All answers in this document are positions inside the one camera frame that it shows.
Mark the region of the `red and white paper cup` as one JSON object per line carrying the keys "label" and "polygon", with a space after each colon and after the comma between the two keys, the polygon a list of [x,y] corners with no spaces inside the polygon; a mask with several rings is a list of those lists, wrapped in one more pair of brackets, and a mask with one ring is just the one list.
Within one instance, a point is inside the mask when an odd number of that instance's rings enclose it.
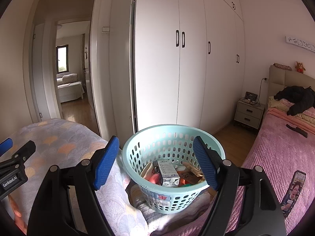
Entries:
{"label": "red and white paper cup", "polygon": [[144,178],[145,180],[149,181],[149,179],[151,178],[153,174],[154,174],[154,166],[152,162],[149,162],[140,173],[140,176]]}

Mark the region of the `smartphone on bed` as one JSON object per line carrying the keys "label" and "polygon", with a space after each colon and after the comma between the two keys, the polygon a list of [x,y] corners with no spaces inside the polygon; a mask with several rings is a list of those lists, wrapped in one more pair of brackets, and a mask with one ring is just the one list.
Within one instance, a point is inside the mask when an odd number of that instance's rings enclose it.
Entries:
{"label": "smartphone on bed", "polygon": [[298,200],[298,197],[302,191],[306,180],[306,173],[302,171],[295,171],[294,176],[290,182],[289,188],[280,202],[281,211],[283,213],[284,218],[287,218],[292,211],[295,203]]}

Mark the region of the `pink bed cover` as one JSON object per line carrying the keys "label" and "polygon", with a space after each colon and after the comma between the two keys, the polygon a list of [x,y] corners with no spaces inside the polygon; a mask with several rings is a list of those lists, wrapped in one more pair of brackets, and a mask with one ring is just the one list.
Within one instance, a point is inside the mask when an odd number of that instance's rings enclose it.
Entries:
{"label": "pink bed cover", "polygon": [[[284,198],[295,171],[306,173],[302,191],[287,218],[284,218],[286,235],[314,235],[314,128],[308,130],[308,138],[286,127],[296,127],[297,123],[289,118],[281,118],[270,112],[264,119],[251,151],[241,168],[253,169],[261,166],[280,202]],[[240,217],[244,186],[236,192],[232,214],[227,231],[236,228]],[[172,232],[173,235],[200,235],[205,221],[214,205],[197,220]]]}

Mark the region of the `orange wrapper in basket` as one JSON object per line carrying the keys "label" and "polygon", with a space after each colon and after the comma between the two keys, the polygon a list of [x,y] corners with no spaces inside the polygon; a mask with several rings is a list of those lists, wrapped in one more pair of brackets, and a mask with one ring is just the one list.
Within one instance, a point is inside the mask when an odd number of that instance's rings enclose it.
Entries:
{"label": "orange wrapper in basket", "polygon": [[192,180],[192,181],[189,181],[187,179],[184,179],[184,178],[180,178],[179,180],[179,187],[186,187],[186,186],[192,186],[196,184],[196,181],[195,180]]}

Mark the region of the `white blue carton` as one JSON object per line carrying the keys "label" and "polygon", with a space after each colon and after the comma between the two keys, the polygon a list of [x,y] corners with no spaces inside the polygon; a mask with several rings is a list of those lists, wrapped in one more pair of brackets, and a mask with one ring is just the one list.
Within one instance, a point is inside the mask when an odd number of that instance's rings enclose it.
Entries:
{"label": "white blue carton", "polygon": [[175,188],[179,186],[180,177],[170,160],[158,160],[160,184],[164,187]]}

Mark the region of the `bed in far room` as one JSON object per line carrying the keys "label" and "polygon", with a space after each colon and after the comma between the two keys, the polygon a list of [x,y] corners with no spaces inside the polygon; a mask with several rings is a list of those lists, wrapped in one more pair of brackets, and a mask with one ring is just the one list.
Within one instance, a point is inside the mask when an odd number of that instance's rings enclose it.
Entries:
{"label": "bed in far room", "polygon": [[57,88],[61,103],[83,99],[84,88],[76,73],[57,75]]}

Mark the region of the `white nightstand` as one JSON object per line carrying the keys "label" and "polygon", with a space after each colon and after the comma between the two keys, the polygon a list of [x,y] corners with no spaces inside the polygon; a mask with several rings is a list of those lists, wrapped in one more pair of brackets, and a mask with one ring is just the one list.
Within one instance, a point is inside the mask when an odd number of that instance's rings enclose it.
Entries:
{"label": "white nightstand", "polygon": [[251,105],[239,100],[236,105],[234,120],[254,129],[259,129],[263,119],[265,105],[258,103]]}

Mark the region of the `red foil wrapper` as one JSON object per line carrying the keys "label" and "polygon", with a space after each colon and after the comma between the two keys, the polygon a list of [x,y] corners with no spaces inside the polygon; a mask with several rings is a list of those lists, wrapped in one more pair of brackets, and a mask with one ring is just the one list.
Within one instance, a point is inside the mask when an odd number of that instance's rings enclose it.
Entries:
{"label": "red foil wrapper", "polygon": [[147,181],[153,183],[153,184],[157,184],[157,185],[161,185],[161,175],[159,173],[155,173],[152,175],[147,175],[144,177],[144,179],[146,179]]}

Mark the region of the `black remote on bed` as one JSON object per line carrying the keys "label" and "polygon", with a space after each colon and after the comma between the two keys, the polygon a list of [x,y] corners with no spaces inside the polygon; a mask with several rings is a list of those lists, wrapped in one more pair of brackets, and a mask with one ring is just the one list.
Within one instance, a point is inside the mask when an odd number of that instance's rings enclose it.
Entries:
{"label": "black remote on bed", "polygon": [[300,135],[302,135],[305,138],[308,138],[308,133],[306,131],[304,131],[303,129],[299,128],[299,127],[292,127],[289,124],[286,124],[286,127],[296,133],[299,133]]}

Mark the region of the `light blue plastic basket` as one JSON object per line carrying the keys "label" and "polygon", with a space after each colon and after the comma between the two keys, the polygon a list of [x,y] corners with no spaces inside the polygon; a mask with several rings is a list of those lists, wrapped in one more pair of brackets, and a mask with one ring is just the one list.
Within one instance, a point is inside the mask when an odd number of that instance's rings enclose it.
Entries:
{"label": "light blue plastic basket", "polygon": [[183,125],[152,126],[137,132],[125,143],[122,150],[123,168],[140,187],[151,209],[162,214],[178,213],[208,188],[206,182],[180,188],[158,186],[141,176],[145,166],[155,160],[169,160],[175,168],[183,166],[185,162],[200,168],[193,152],[196,136],[200,136],[209,148],[225,159],[223,147],[212,135]]}

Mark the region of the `digital clock on nightstand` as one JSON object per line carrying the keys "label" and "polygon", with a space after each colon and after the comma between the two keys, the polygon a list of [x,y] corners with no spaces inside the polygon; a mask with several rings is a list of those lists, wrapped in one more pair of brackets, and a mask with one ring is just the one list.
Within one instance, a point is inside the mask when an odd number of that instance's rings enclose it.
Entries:
{"label": "digital clock on nightstand", "polygon": [[256,103],[258,98],[258,95],[252,92],[246,92],[245,93],[245,101],[248,101],[249,103]]}

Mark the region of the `window in far room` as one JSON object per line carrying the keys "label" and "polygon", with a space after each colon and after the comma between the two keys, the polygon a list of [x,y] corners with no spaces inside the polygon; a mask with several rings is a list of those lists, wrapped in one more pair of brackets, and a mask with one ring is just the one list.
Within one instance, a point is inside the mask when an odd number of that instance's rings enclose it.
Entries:
{"label": "window in far room", "polygon": [[61,45],[56,47],[56,67],[58,74],[66,73],[69,71],[68,45]]}

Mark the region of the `black clothing on bed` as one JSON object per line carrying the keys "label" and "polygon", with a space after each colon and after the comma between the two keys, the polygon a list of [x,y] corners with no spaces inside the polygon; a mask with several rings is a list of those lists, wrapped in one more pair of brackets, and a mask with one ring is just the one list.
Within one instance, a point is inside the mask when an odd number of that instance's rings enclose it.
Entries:
{"label": "black clothing on bed", "polygon": [[275,100],[286,99],[293,103],[287,111],[288,116],[295,116],[303,113],[311,107],[314,108],[314,90],[311,87],[304,88],[302,86],[288,86],[282,91],[277,92],[274,96]]}

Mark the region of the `beige bed headboard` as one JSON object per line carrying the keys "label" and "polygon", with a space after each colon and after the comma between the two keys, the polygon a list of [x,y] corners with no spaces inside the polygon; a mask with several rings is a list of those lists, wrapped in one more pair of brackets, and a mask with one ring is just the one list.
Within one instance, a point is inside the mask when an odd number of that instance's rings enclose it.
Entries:
{"label": "beige bed headboard", "polygon": [[274,96],[287,86],[315,88],[315,79],[296,71],[284,70],[271,65],[269,68],[268,97]]}

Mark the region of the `red plush toy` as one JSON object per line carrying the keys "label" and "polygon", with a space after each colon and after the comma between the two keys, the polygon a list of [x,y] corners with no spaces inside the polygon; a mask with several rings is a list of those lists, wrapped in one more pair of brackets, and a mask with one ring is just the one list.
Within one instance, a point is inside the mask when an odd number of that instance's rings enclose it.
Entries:
{"label": "red plush toy", "polygon": [[295,69],[298,73],[301,74],[303,74],[306,71],[305,67],[303,66],[303,63],[297,61],[295,62]]}

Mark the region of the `white wardrobe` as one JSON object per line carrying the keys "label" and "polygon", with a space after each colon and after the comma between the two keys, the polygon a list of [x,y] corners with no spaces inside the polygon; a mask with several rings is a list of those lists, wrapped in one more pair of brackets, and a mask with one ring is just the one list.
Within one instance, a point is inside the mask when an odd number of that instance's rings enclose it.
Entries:
{"label": "white wardrobe", "polygon": [[221,130],[242,92],[244,58],[239,0],[136,0],[137,128]]}

